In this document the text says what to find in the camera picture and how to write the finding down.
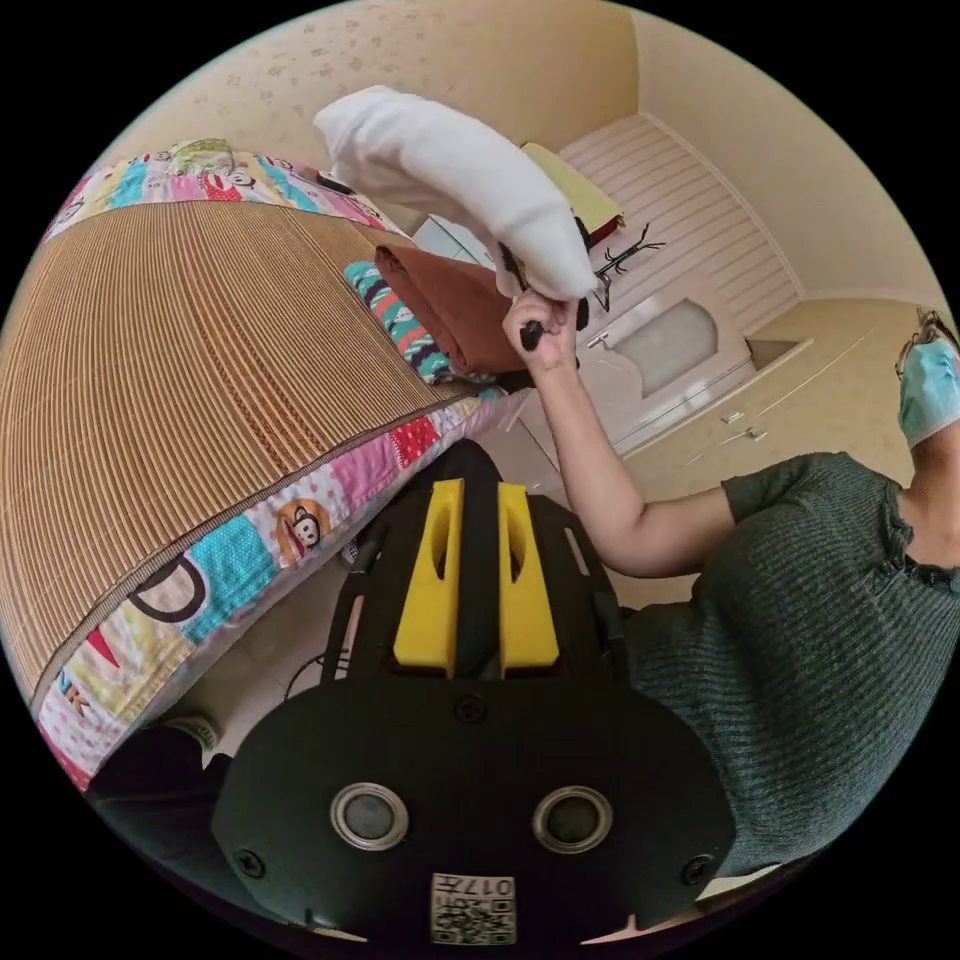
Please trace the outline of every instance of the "white cloth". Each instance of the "white cloth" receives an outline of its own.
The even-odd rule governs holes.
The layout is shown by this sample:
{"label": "white cloth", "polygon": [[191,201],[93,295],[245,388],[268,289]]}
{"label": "white cloth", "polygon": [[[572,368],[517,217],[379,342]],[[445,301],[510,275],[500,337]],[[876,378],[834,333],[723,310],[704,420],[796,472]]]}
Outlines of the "white cloth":
{"label": "white cloth", "polygon": [[335,179],[462,224],[493,258],[504,296],[520,288],[500,243],[546,297],[579,300],[596,288],[567,199],[519,147],[486,124],[383,86],[334,101],[313,122],[326,138]]}

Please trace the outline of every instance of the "green knit shirt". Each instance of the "green knit shirt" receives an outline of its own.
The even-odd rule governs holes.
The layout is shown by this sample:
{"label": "green knit shirt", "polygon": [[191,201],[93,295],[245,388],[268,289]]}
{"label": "green knit shirt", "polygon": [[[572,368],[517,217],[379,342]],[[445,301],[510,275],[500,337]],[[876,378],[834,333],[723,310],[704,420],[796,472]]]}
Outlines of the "green knit shirt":
{"label": "green knit shirt", "polygon": [[737,876],[822,848],[876,796],[946,675],[960,568],[913,563],[899,484],[845,454],[723,488],[736,527],[689,602],[630,618],[628,657],[710,751]]}

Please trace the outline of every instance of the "surgical mask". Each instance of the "surgical mask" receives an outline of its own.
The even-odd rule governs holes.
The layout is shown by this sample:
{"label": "surgical mask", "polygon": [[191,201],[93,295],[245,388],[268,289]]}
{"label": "surgical mask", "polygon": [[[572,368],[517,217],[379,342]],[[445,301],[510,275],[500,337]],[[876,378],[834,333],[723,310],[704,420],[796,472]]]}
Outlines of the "surgical mask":
{"label": "surgical mask", "polygon": [[907,354],[900,383],[900,429],[912,450],[960,421],[960,359],[947,340],[919,343]]}

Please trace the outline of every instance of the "bamboo mat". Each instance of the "bamboo mat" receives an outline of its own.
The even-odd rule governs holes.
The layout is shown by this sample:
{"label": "bamboo mat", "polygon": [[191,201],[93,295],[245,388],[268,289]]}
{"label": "bamboo mat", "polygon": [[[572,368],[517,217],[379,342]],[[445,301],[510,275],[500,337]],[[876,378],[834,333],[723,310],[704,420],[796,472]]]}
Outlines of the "bamboo mat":
{"label": "bamboo mat", "polygon": [[148,204],[37,252],[0,342],[0,630],[28,695],[159,551],[464,395],[419,380],[343,279],[385,236],[403,242],[267,204]]}

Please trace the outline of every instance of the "brown pillow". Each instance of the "brown pillow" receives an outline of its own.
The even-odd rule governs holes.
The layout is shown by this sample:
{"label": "brown pillow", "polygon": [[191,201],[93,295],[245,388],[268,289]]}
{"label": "brown pillow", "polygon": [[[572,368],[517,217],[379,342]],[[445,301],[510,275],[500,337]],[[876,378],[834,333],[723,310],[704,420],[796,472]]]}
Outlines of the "brown pillow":
{"label": "brown pillow", "polygon": [[397,297],[460,374],[512,373],[523,361],[503,332],[510,300],[497,290],[492,270],[386,244],[376,265]]}

